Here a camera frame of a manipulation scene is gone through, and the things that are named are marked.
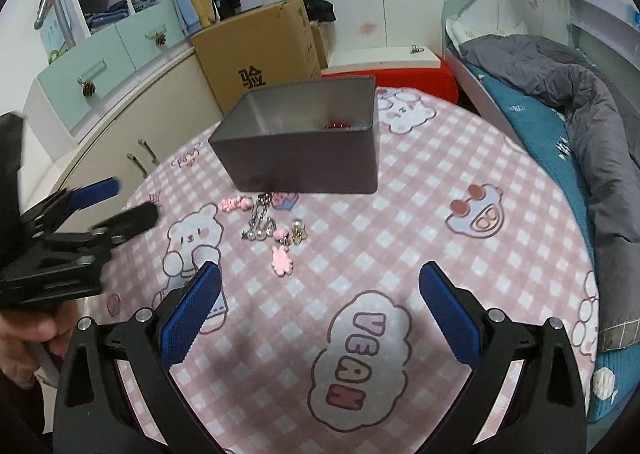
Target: human hand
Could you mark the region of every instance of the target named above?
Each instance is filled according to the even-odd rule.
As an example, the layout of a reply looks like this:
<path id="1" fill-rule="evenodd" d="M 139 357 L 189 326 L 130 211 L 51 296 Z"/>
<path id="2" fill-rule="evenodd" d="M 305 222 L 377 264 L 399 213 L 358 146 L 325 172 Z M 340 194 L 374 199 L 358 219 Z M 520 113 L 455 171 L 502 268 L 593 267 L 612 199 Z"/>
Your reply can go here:
<path id="1" fill-rule="evenodd" d="M 61 304 L 54 315 L 40 310 L 0 310 L 0 370 L 19 386 L 28 384 L 40 365 L 25 342 L 49 342 L 50 351 L 63 357 L 77 320 L 75 301 Z"/>

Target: round table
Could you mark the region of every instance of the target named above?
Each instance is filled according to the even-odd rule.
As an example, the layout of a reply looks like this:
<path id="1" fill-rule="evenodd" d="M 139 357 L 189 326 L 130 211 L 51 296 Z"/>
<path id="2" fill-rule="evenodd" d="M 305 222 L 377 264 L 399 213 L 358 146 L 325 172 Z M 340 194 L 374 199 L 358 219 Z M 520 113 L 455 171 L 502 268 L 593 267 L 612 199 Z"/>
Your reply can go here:
<path id="1" fill-rule="evenodd" d="M 375 194 L 281 195 L 280 210 L 270 210 L 279 225 L 306 224 L 308 239 L 289 251 L 291 275 L 275 275 L 273 240 L 241 239 L 250 212 L 219 210 L 238 192 L 207 143 L 212 129 L 159 166 L 127 204 L 151 200 L 161 219 L 114 254 L 104 294 L 88 300 L 87 313 L 101 323 L 124 320 L 157 306 L 204 260 L 219 262 L 223 295 L 171 373 L 235 454 L 415 452 L 470 372 L 418 292 L 428 260 L 512 320 L 560 317 L 588 392 L 598 295 L 562 191 L 462 108 L 391 88 L 378 90 L 378 106 Z M 175 261 L 164 260 L 170 252 L 182 257 L 178 275 Z M 483 437 L 497 430 L 517 373 L 512 366 Z M 124 379 L 144 430 L 158 438 L 127 368 Z"/>

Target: open tin box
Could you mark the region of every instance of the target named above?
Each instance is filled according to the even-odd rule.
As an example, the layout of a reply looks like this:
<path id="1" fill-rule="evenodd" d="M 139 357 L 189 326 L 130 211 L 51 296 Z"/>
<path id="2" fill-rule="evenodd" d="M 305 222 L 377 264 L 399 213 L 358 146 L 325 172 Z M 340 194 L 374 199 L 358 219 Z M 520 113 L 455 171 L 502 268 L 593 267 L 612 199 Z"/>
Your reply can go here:
<path id="1" fill-rule="evenodd" d="M 326 129 L 327 126 L 346 126 Z M 380 129 L 373 77 L 248 92 L 209 138 L 242 192 L 371 194 Z"/>

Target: blue bedsheet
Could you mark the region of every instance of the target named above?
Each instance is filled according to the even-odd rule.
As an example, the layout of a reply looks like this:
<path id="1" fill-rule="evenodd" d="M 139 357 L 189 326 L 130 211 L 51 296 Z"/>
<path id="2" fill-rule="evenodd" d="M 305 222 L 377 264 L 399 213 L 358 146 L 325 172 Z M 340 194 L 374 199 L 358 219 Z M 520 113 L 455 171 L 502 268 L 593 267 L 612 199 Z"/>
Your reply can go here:
<path id="1" fill-rule="evenodd" d="M 564 192 L 594 264 L 593 224 L 587 210 L 589 190 L 568 147 L 563 119 L 552 108 L 508 87 L 482 69 L 466 67 L 493 97 L 527 152 Z M 639 380 L 640 344 L 599 353 L 591 384 L 588 421 L 593 423 L 609 414 Z"/>

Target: gold charm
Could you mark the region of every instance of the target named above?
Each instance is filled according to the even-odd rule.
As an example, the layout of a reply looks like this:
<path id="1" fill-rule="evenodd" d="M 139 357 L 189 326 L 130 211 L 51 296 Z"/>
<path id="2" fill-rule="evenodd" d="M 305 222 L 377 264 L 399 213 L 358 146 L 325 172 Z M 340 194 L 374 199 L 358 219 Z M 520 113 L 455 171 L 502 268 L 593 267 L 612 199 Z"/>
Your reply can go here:
<path id="1" fill-rule="evenodd" d="M 95 84 L 93 82 L 91 81 L 80 82 L 80 85 L 82 86 L 82 96 L 84 98 L 90 98 L 94 96 Z"/>
<path id="2" fill-rule="evenodd" d="M 305 224 L 302 220 L 296 219 L 291 224 L 291 239 L 295 245 L 300 244 L 308 238 L 308 234 L 305 230 Z"/>

